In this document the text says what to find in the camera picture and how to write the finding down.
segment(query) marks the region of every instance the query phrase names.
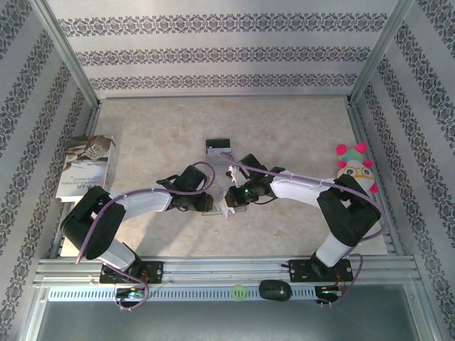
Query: marble floor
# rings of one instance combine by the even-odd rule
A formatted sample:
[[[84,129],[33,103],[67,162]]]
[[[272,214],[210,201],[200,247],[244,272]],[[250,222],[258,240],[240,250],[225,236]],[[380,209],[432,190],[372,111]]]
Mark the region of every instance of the marble floor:
[[[341,98],[106,100],[96,134],[114,134],[117,142],[112,191],[143,188],[180,174],[204,160],[205,140],[213,137],[230,138],[236,159],[253,153],[268,168],[281,166],[316,178],[333,178],[336,146],[355,144]],[[277,200],[250,205],[227,220],[178,210],[149,213],[122,223],[117,238],[142,256],[295,256],[313,254],[327,234],[319,209]],[[382,237],[357,250],[387,254]],[[76,254],[65,240],[61,256]]]

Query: wire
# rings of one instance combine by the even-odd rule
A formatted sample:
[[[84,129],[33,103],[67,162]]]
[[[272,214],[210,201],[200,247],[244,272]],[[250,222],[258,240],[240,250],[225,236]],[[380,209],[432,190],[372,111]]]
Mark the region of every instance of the wire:
[[[142,194],[142,193],[151,193],[151,192],[173,193],[173,194],[179,194],[179,195],[197,195],[197,194],[204,193],[215,182],[215,169],[214,169],[214,167],[212,165],[210,165],[209,163],[204,162],[204,161],[199,161],[199,162],[196,162],[196,163],[193,164],[193,166],[196,166],[196,165],[205,165],[205,166],[209,167],[212,170],[212,173],[213,173],[213,177],[210,180],[209,184],[207,186],[205,186],[204,188],[201,188],[200,190],[197,190],[195,192],[182,192],[180,190],[168,190],[166,188],[143,188],[141,190],[132,190],[131,192],[127,192],[125,194],[121,194],[118,197],[115,197],[115,198],[111,199],[109,202],[107,202],[107,204],[104,205],[103,208],[100,210],[100,212],[98,213],[97,217],[95,218],[95,220],[93,221],[92,225],[90,226],[87,234],[85,235],[84,242],[82,243],[82,246],[79,249],[79,254],[78,254],[77,258],[76,258],[76,262],[75,263],[79,264],[81,259],[84,257],[85,250],[86,250],[87,245],[88,245],[88,243],[90,241],[90,238],[92,237],[92,234],[93,234],[93,232],[94,232],[99,220],[103,216],[103,214],[106,212],[106,210],[109,207],[111,207],[117,201],[119,201],[121,199],[124,199],[126,197],[130,197],[132,195],[138,195],[138,194]]]
[[[268,204],[269,202],[272,202],[274,200],[278,199],[277,197],[273,197],[272,199],[268,200],[268,201],[264,201],[264,202],[256,202],[256,201],[253,201],[253,204],[256,204],[256,205],[265,205],[265,204]]]
[[[137,283],[140,283],[144,286],[144,297],[135,305],[133,305],[132,307],[125,307],[122,305],[122,302],[123,302],[123,298],[121,298],[118,302],[118,306],[120,307],[120,310],[129,310],[129,311],[132,311],[133,309],[136,309],[138,307],[140,307],[141,305],[143,305],[145,303],[145,301],[147,301],[147,299],[149,298],[149,294],[150,294],[150,289],[149,289],[149,286],[147,285],[146,281],[143,281],[141,280],[140,278],[137,278],[137,277],[134,277],[134,276],[131,276],[130,274],[127,274],[126,272],[120,270],[120,269],[117,269],[116,267],[112,266],[112,265],[109,265],[107,263],[104,263],[105,266],[107,266],[109,269],[113,270],[114,272],[117,272],[118,274],[122,275],[122,276],[125,276],[129,279],[132,279],[133,281],[136,281]]]
[[[343,190],[343,191],[346,191],[348,193],[354,194],[354,195],[358,196],[359,198],[368,201],[371,205],[375,206],[376,209],[381,214],[381,216],[385,217],[384,210],[382,209],[382,207],[376,201],[374,201],[368,195],[360,193],[357,190],[353,190],[352,188],[349,188],[349,187],[346,187],[346,186],[342,186],[342,185],[338,185],[336,183],[329,183],[329,182],[324,181],[322,179],[308,178],[308,177],[302,176],[302,175],[287,175],[287,174],[281,174],[281,173],[274,173],[274,172],[270,172],[268,170],[263,170],[263,169],[259,169],[259,168],[255,168],[255,167],[246,166],[243,163],[240,163],[240,162],[234,160],[232,155],[230,155],[229,153],[224,153],[223,152],[220,155],[223,158],[229,160],[232,164],[234,164],[236,166],[239,166],[241,168],[248,169],[250,171],[256,171],[256,172],[263,173],[263,174],[277,176],[279,178],[286,178],[286,179],[291,179],[292,178],[292,180],[300,180],[300,181],[303,181],[304,183],[308,183],[309,185],[322,185],[322,186],[327,186],[327,187],[333,187],[333,188],[337,188],[339,190]],[[379,231],[377,231],[376,233],[371,234],[368,237],[362,238],[359,242],[364,242],[366,240],[370,240],[370,239],[376,238],[377,236],[380,236],[382,233],[384,233],[384,231],[385,231],[385,224],[383,224],[381,226]]]
[[[350,254],[348,256],[360,257],[360,263],[358,265],[357,272],[355,273],[355,276],[354,276],[353,280],[349,284],[349,287],[347,287],[347,289],[344,290],[343,295],[340,296],[340,298],[337,300],[337,302],[339,302],[340,299],[342,299],[343,297],[348,295],[349,290],[352,289],[352,287],[354,286],[355,281],[357,281],[358,275],[360,274],[360,271],[362,270],[362,266],[363,266],[363,256],[361,254]]]

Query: perforated metal strip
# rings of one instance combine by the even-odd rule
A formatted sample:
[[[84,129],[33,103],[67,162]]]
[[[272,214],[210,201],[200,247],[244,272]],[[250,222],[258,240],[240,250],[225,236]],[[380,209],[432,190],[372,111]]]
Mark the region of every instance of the perforated metal strip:
[[[259,301],[259,287],[248,286],[247,297],[244,301]],[[51,288],[48,300],[53,302],[68,301],[113,301],[113,287],[105,288]],[[316,292],[314,286],[293,286],[292,300],[315,300]],[[149,301],[233,301],[232,287],[212,288],[150,288]]]

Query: plush toy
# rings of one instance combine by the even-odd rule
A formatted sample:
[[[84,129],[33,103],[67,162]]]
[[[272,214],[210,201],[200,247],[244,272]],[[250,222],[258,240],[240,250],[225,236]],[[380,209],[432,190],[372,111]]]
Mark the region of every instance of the plush toy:
[[[362,142],[354,148],[348,148],[344,144],[336,147],[336,155],[338,155],[338,167],[341,169],[338,172],[338,177],[341,174],[348,174],[355,178],[361,188],[368,193],[377,193],[378,186],[375,184],[375,176],[369,169],[374,163],[371,160],[365,159],[367,144]]]

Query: black mounting plate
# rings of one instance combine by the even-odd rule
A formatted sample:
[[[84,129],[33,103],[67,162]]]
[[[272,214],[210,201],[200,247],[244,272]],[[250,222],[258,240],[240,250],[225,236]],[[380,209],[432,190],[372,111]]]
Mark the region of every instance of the black mounting plate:
[[[348,259],[341,259],[333,268],[329,268],[326,275],[321,278],[311,270],[310,259],[291,259],[288,262],[291,283],[308,282],[337,282],[336,273],[345,282],[353,280],[353,271]]]
[[[162,261],[143,261],[141,268],[149,274],[149,284],[160,284],[163,278],[164,263]],[[137,284],[136,281],[126,278],[103,265],[100,274],[100,284]]]

